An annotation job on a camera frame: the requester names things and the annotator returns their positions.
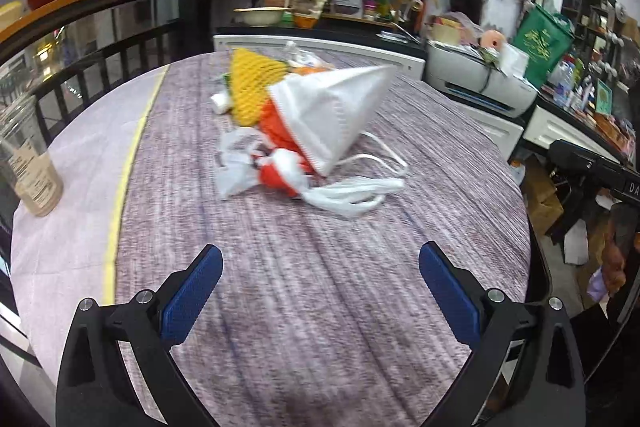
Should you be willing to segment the plastic cup with label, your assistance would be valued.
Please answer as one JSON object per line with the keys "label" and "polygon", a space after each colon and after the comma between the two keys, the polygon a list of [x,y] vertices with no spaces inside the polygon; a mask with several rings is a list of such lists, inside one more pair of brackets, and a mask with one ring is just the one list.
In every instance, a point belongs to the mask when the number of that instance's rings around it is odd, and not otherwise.
{"label": "plastic cup with label", "polygon": [[47,216],[63,195],[63,181],[49,155],[33,95],[23,94],[1,112],[1,174],[26,209]]}

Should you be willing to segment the orange white plastic bag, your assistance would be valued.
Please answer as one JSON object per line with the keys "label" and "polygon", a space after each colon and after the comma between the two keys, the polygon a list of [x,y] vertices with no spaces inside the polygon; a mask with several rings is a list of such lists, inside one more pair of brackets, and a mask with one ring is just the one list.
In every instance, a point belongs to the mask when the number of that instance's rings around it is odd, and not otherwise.
{"label": "orange white plastic bag", "polygon": [[318,176],[285,130],[271,101],[262,106],[256,128],[239,127],[224,133],[215,153],[214,182],[222,200],[262,186],[352,219],[378,207],[388,195],[405,187],[400,176],[349,176],[322,185],[316,183]]}

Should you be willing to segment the yellow foam fruit net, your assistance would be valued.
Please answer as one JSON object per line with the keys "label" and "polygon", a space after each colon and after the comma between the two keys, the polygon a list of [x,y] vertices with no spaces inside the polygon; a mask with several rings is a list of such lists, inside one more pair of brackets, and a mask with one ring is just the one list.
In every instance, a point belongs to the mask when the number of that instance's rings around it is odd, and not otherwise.
{"label": "yellow foam fruit net", "polygon": [[229,90],[232,117],[242,127],[258,123],[269,98],[268,88],[288,73],[285,62],[237,48],[231,54]]}

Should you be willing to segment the cream enamel bowl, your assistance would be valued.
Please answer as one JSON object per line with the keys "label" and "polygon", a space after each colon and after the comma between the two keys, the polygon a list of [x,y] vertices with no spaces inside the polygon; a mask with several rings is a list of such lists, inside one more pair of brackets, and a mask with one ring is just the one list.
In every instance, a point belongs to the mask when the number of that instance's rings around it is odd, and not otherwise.
{"label": "cream enamel bowl", "polygon": [[282,22],[285,8],[260,6],[259,8],[235,9],[234,21],[250,27],[272,27]]}

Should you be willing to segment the white printer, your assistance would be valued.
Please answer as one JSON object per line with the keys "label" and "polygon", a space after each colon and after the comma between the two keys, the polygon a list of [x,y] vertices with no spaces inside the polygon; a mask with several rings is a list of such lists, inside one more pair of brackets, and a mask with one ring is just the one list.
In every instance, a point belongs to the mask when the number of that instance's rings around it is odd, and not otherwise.
{"label": "white printer", "polygon": [[433,88],[510,118],[520,117],[536,98],[526,79],[506,75],[469,46],[426,44],[426,81]]}

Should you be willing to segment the green tote bag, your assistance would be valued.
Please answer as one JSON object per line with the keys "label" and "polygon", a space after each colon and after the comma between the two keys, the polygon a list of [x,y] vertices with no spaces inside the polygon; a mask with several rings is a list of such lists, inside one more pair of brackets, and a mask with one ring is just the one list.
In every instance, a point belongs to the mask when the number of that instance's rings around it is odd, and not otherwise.
{"label": "green tote bag", "polygon": [[528,55],[525,78],[540,88],[574,41],[574,26],[561,13],[534,5],[524,16],[512,44]]}

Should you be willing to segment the grey woven table mat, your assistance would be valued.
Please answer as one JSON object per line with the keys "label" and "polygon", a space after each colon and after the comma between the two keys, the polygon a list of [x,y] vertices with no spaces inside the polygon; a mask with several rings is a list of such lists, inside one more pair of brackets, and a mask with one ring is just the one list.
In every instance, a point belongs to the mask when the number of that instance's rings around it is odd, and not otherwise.
{"label": "grey woven table mat", "polygon": [[210,98],[227,53],[171,65],[146,117],[120,221],[115,298],[157,288],[207,244],[224,273],[172,356],[224,426],[416,426],[468,357],[427,290],[418,254],[524,298],[520,188],[448,98],[394,79],[369,130],[408,162],[405,188],[344,219],[266,188],[220,199]]}

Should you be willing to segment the white face mask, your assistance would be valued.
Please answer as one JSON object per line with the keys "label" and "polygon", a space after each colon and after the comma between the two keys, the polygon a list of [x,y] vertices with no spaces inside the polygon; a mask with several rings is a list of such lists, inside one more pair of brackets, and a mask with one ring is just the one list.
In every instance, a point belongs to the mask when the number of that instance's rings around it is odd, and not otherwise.
{"label": "white face mask", "polygon": [[396,74],[394,65],[333,69],[306,76],[290,74],[270,86],[268,93],[288,134],[320,176],[329,176],[334,167],[357,159],[383,162],[378,156],[346,155],[362,136],[378,143],[397,162],[395,167],[383,164],[384,168],[403,176],[408,164],[366,131]]}

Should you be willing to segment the dark wooden railing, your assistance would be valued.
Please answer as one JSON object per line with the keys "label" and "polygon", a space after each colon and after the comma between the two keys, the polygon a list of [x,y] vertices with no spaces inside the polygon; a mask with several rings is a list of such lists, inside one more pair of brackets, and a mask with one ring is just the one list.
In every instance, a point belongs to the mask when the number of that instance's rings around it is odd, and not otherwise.
{"label": "dark wooden railing", "polygon": [[1,31],[1,107],[34,96],[52,140],[129,80],[213,51],[230,11],[224,0],[54,0]]}

